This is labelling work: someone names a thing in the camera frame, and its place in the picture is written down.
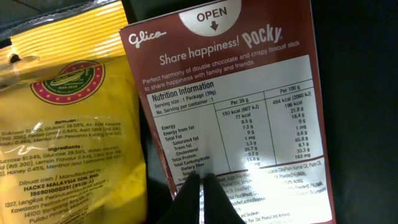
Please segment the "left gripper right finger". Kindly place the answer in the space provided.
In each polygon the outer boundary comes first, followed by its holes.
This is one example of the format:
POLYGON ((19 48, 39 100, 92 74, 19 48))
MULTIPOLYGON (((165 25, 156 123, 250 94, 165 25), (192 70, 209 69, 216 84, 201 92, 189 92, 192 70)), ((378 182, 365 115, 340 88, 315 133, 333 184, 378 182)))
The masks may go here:
POLYGON ((203 179, 205 224, 245 224, 214 174, 203 179))

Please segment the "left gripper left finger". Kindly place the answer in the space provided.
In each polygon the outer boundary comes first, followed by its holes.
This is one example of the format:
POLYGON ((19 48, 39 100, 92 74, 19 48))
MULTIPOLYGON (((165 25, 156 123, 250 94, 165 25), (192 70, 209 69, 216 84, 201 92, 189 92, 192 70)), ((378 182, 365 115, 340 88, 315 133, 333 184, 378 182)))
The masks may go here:
POLYGON ((198 224, 199 205, 200 176, 190 174, 157 224, 198 224))

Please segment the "brown Pocky box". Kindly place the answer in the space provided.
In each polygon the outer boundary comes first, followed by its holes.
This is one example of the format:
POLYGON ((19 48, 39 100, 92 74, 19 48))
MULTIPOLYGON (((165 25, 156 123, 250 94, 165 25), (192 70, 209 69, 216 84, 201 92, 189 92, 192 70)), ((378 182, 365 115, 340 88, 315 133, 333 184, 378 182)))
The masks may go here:
POLYGON ((334 223, 309 1, 213 1, 120 30, 173 198, 217 177, 244 223, 334 223))

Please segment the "yellow Hacks candy bag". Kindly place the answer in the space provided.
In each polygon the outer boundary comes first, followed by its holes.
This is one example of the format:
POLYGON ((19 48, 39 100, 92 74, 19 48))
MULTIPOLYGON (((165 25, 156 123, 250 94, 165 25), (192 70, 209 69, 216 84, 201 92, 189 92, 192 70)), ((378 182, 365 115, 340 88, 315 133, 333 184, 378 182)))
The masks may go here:
POLYGON ((121 1, 93 1, 4 33, 2 223, 146 221, 126 24, 121 1))

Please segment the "black cardboard box with lid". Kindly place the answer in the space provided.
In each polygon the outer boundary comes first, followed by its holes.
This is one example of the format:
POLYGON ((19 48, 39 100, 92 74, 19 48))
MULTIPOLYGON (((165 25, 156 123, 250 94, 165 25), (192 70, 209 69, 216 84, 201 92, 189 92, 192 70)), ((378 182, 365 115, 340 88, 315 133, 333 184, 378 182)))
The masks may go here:
MULTIPOLYGON (((1 33, 89 1, 1 1, 1 33)), ((204 4, 122 1, 129 23, 204 4)), ((336 223, 397 223, 397 1, 311 1, 336 223)), ((140 105, 148 218, 172 204, 140 105)))

